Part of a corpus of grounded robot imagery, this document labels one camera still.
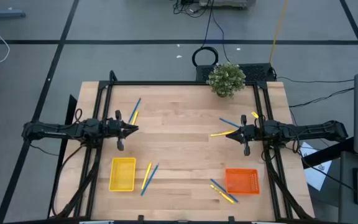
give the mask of pencil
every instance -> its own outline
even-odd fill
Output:
[[[132,121],[132,125],[134,125],[135,124],[135,122],[136,122],[136,118],[137,118],[137,114],[139,113],[139,111],[138,110],[136,110],[136,112],[135,112],[135,116],[134,116],[134,120]]]
[[[230,130],[230,131],[226,131],[226,132],[223,132],[223,133],[212,134],[211,137],[227,135],[227,134],[230,134],[230,133],[233,133],[233,132],[234,132],[233,130]]]
[[[220,186],[214,179],[210,179],[210,180],[212,181],[212,183],[214,183],[216,186],[218,186],[224,193],[227,194],[227,191],[222,186]],[[227,194],[227,196],[232,198],[235,202],[239,203],[239,201],[233,195]]]
[[[139,98],[139,99],[137,100],[137,103],[136,103],[135,109],[132,111],[132,114],[131,114],[131,117],[129,117],[129,121],[128,121],[128,123],[130,123],[130,122],[131,122],[132,117],[134,116],[135,111],[136,111],[137,107],[139,106],[140,100],[141,100],[141,98]]]
[[[215,191],[217,191],[220,195],[222,195],[226,200],[228,200],[230,203],[234,203],[233,200],[231,200],[231,198],[229,198],[227,195],[225,195],[224,193],[222,193],[219,189],[217,189],[215,186],[213,186],[212,184],[210,185],[212,189],[214,189]]]
[[[149,181],[147,181],[146,186],[144,186],[144,189],[142,190],[142,193],[140,194],[141,196],[143,196],[144,192],[145,192],[146,189],[147,189],[147,186],[149,186],[150,182],[152,181],[153,176],[154,176],[154,174],[155,174],[155,171],[157,171],[157,169],[158,169],[158,165],[159,165],[159,164],[157,164],[157,165],[155,166],[155,168],[154,168],[154,170],[153,170],[153,172],[152,172],[152,175],[151,175],[150,178],[149,178]]]
[[[233,125],[234,127],[237,127],[237,128],[240,128],[240,126],[238,126],[238,125],[236,125],[236,124],[234,124],[234,123],[232,123],[232,122],[230,122],[230,121],[228,121],[228,120],[225,120],[225,119],[223,119],[223,118],[219,118],[221,121],[223,121],[223,122],[226,122],[227,124],[231,124],[231,125]]]
[[[150,168],[152,167],[152,163],[149,163],[149,166],[147,167],[146,175],[144,176],[143,184],[142,184],[142,190],[144,188],[144,185],[146,184],[147,177],[149,176]]]

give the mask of yellow cable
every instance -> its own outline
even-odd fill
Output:
[[[278,33],[280,32],[280,29],[281,29],[281,23],[283,22],[284,15],[285,15],[285,10],[287,10],[287,5],[288,5],[288,0],[285,0],[284,8],[283,8],[283,11],[281,12],[280,20],[278,21],[278,26],[277,26],[277,29],[276,29],[276,33],[274,35],[272,50],[270,51],[270,58],[268,59],[268,62],[270,64],[272,64],[273,53],[274,53],[274,48],[275,48],[277,36],[278,36]]]

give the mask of plastic basket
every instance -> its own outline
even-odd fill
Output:
[[[226,190],[229,194],[259,194],[259,178],[256,169],[226,169]]]
[[[110,191],[133,191],[135,186],[135,166],[135,158],[113,158],[110,173]]]

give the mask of blue pencil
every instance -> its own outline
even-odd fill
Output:
[[[152,181],[153,176],[154,176],[154,174],[155,174],[155,171],[157,171],[158,165],[159,165],[159,164],[157,164],[157,165],[155,166],[155,168],[154,168],[154,170],[153,170],[153,172],[152,172],[152,175],[150,176],[149,180],[147,181],[146,186],[144,186],[144,189],[142,190],[142,193],[140,194],[140,196],[143,196],[144,192],[145,192],[146,189],[147,189],[147,186],[149,186],[149,183]]]
[[[212,183],[214,183],[217,187],[219,187],[224,193],[227,194],[226,190],[225,190],[222,186],[220,186],[214,179],[211,179],[211,181],[212,181]],[[239,201],[238,201],[235,197],[233,197],[233,195],[231,195],[231,194],[227,194],[227,195],[228,195],[230,198],[232,198],[235,202],[239,203]]]
[[[131,114],[131,117],[129,118],[128,124],[131,122],[131,119],[134,117],[135,111],[136,111],[136,109],[137,109],[137,106],[139,106],[140,100],[141,100],[141,98],[139,98],[139,99],[137,100],[135,109],[132,111],[132,114]]]
[[[240,128],[240,126],[238,126],[238,125],[236,125],[236,124],[234,124],[234,123],[232,123],[232,122],[230,122],[230,121],[228,121],[228,120],[225,120],[225,119],[223,119],[223,118],[219,118],[221,121],[223,121],[223,122],[226,122],[227,124],[231,124],[231,125],[233,125],[234,127],[237,127],[237,128]]]

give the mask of yellow basket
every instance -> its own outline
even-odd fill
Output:
[[[135,158],[113,158],[110,173],[110,191],[129,192],[135,186]]]

